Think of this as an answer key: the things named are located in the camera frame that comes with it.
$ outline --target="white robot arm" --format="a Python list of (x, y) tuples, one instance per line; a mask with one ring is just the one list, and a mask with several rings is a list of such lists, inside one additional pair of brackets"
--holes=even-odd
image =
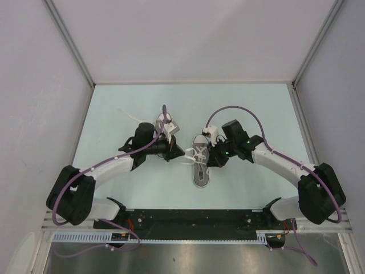
[(346, 197), (334, 170), (328, 164), (322, 163), (315, 166), (287, 156), (282, 157), (280, 156), (283, 155), (282, 153), (270, 150), (262, 137), (254, 135), (250, 138), (237, 120), (226, 123), (222, 129), (226, 140), (214, 139), (214, 142), (212, 142), (212, 136), (217, 136), (217, 127), (210, 126), (203, 129), (203, 132), (211, 137), (208, 145), (208, 167), (223, 167), (230, 157), (238, 156), (242, 160), (248, 160), (272, 170), (298, 189), (298, 196), (287, 199), (278, 198), (265, 207), (277, 220), (305, 216), (311, 222), (320, 224), (335, 211), (333, 200), (323, 186), (319, 185), (320, 182), (313, 177), (313, 174), (324, 182), (338, 206), (345, 203)]
[(155, 126), (140, 123), (135, 136), (130, 137), (118, 149), (124, 153), (84, 171), (73, 166), (63, 168), (48, 196), (47, 207), (51, 210), (56, 207), (57, 214), (73, 225), (80, 224), (86, 218), (113, 220), (124, 206), (111, 198), (95, 198), (95, 189), (124, 172), (138, 168), (145, 162), (147, 155), (162, 155), (167, 162), (185, 155), (173, 135), (178, 130), (177, 124), (168, 120), (162, 134), (156, 136), (156, 141), (151, 143), (154, 140)]

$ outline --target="white panel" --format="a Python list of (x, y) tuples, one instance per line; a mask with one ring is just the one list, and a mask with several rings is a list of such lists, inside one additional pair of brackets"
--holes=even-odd
[[(135, 133), (139, 120), (153, 122), (165, 103), (180, 127), (175, 135), (183, 148), (192, 146), (209, 116), (218, 108), (237, 104), (261, 120), (269, 142), (278, 150), (308, 161), (303, 139), (285, 84), (172, 84), (96, 86), (74, 161), (89, 167), (116, 155)], [(225, 110), (212, 120), (219, 128), (237, 119), (249, 135), (261, 134), (256, 121), (242, 110)], [(272, 171), (238, 157), (224, 168), (212, 168), (205, 188), (193, 184), (192, 166), (184, 158), (169, 163), (147, 156), (139, 168), (112, 179), (96, 196), (111, 196), (128, 208), (262, 208), (277, 197), (298, 194), (290, 182)]]
[(335, 168), (365, 255), (365, 2), (347, 1), (298, 86), (321, 160)]
[(294, 79), (334, 0), (55, 0), (96, 83)]
[(71, 161), (91, 91), (42, 1), (0, 3), (0, 273)]

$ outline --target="metal frame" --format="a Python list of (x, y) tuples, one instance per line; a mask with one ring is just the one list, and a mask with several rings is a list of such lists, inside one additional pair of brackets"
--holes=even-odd
[(56, 24), (57, 29), (60, 32), (61, 37), (66, 43), (66, 46), (70, 50), (72, 56), (75, 59), (76, 64), (81, 69), (82, 74), (85, 77), (85, 80), (88, 82), (91, 88), (95, 87), (95, 83), (92, 80), (91, 74), (88, 68), (85, 65), (83, 58), (81, 57), (80, 51), (76, 47), (74, 40), (71, 38), (70, 33), (67, 30), (66, 25), (64, 24), (54, 2), (52, 0), (42, 0), (48, 10), (49, 14), (51, 15), (52, 20)]
[[(137, 243), (136, 239), (112, 240), (113, 232), (92, 231), (92, 232), (56, 232), (53, 238), (54, 243), (102, 243), (120, 244)], [(227, 240), (216, 242), (212, 240), (140, 240), (142, 244), (263, 244), (266, 245), (264, 233), (256, 232), (256, 240)]]
[[(68, 32), (57, 8), (55, 7), (52, 0), (42, 0), (45, 4), (46, 9), (50, 13), (52, 20), (54, 21), (56, 27), (58, 28), (60, 35), (62, 36), (63, 40), (65, 41), (67, 47), (70, 49), (71, 54), (73, 55), (75, 62), (78, 64), (79, 68), (81, 69), (86, 81), (90, 85), (92, 89), (95, 87), (95, 83), (92, 80), (91, 74), (85, 65), (85, 62), (83, 61), (83, 58), (81, 57), (81, 54), (79, 50), (77, 49), (73, 39), (70, 36), (70, 33)], [(328, 17), (326, 18), (319, 34), (317, 35), (313, 45), (310, 48), (309, 53), (307, 54), (304, 62), (302, 63), (298, 73), (296, 74), (293, 83), (287, 84), (287, 88), (289, 90), (289, 94), (291, 97), (291, 101), (294, 107), (295, 114), (297, 116), (297, 120), (299, 123), (299, 127), (301, 129), (302, 137), (306, 146), (306, 150), (308, 153), (308, 156), (311, 160), (311, 162), (318, 164), (319, 161), (319, 155), (318, 152), (315, 149), (315, 145), (313, 142), (313, 139), (311, 137), (309, 125), (307, 123), (307, 120), (305, 118), (305, 114), (303, 112), (301, 102), (298, 98), (298, 94), (296, 91), (296, 86), (301, 80), (302, 75), (308, 68), (311, 60), (313, 59), (318, 47), (321, 45), (324, 37), (326, 36), (329, 28), (333, 24), (335, 18), (338, 16), (340, 9), (343, 7), (343, 4), (346, 0), (336, 0)], [(352, 229), (350, 226), (350, 223), (348, 222), (346, 211), (342, 210), (342, 216), (345, 220), (341, 225), (334, 225), (329, 222), (324, 222), (322, 225), (313, 225), (309, 221), (305, 219), (298, 219), (298, 231), (300, 233), (313, 233), (313, 232), (321, 232), (321, 233), (338, 233), (343, 253), (346, 258), (346, 262), (348, 265), (348, 268), (350, 270), (350, 273), (364, 273), (363, 269), (363, 262), (361, 258), (359, 257), (359, 252), (356, 246), (356, 242), (354, 240), (354, 234), (352, 233)], [(95, 229), (93, 229), (92, 224), (94, 220), (86, 220), (82, 225), (78, 227), (68, 226), (65, 225), (62, 228), (56, 227), (53, 224), (51, 224), (50, 219), (50, 211), (47, 212), (43, 226), (41, 231), (41, 240), (38, 245), (38, 249), (36, 250), (35, 254), (35, 260), (33, 265), (33, 270), (31, 271), (32, 274), (42, 274), (45, 266), (46, 261), (48, 257), (48, 253), (50, 251), (52, 239), (54, 238), (54, 235), (56, 231), (62, 231), (62, 233), (71, 233), (75, 231), (79, 232), (85, 232), (85, 233), (100, 233), (100, 230), (97, 232)], [(278, 232), (280, 231), (257, 231), (258, 233), (268, 233), (268, 232)]]
[(328, 14), (325, 22), (323, 23), (323, 25), (321, 27), (321, 30), (319, 31), (317, 37), (315, 38), (314, 43), (310, 47), (309, 52), (308, 52), (307, 56), (304, 59), (304, 62), (302, 63), (299, 71), (297, 72), (297, 74), (296, 74), (296, 76), (293, 80), (294, 87), (296, 87), (297, 84), (299, 83), (299, 81), (301, 80), (304, 72), (308, 68), (308, 66), (309, 66), (311, 60), (313, 59), (315, 53), (317, 52), (319, 46), (322, 44), (323, 39), (325, 38), (328, 30), (332, 26), (334, 20), (338, 16), (338, 14), (339, 14), (341, 8), (343, 7), (343, 4), (345, 3), (345, 1), (346, 0), (336, 0), (336, 2), (333, 4), (330, 13)]

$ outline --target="white shoelace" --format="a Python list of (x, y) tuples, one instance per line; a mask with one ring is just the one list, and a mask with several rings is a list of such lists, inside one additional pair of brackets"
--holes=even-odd
[(138, 118), (136, 118), (136, 117), (133, 117), (131, 114), (127, 113), (125, 110), (121, 110), (120, 108), (118, 108), (118, 110), (119, 110), (120, 112), (123, 112), (124, 114), (126, 114), (126, 116), (128, 116), (128, 117), (129, 117), (129, 118), (131, 118), (132, 120), (137, 121), (138, 123), (143, 123), (143, 121), (142, 121), (142, 120), (140, 120), (140, 119), (138, 119)]
[[(193, 156), (188, 156), (187, 154), (184, 155), (185, 158), (193, 161), (192, 163), (183, 163), (183, 162), (180, 162), (180, 164), (184, 164), (184, 165), (187, 165), (187, 166), (192, 166), (193, 164), (204, 164), (206, 165), (206, 163), (203, 163), (202, 161), (206, 159), (206, 156), (203, 154), (203, 151), (204, 150), (207, 150), (208, 148), (207, 147), (203, 147), (203, 148), (199, 148), (199, 147), (191, 147), (191, 148), (188, 148), (185, 150), (185, 152), (193, 152)], [(210, 170), (210, 168), (208, 167), (208, 169), (206, 170), (206, 174), (208, 176), (212, 176), (212, 172)]]

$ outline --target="white wall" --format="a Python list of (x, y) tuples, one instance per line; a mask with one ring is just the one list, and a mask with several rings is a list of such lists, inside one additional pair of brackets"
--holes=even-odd
[(55, 0), (94, 81), (290, 82), (335, 0)]
[(0, 2), (0, 273), (39, 231), (91, 90), (40, 0)]
[(365, 2), (347, 1), (298, 85), (322, 161), (333, 165), (365, 255)]

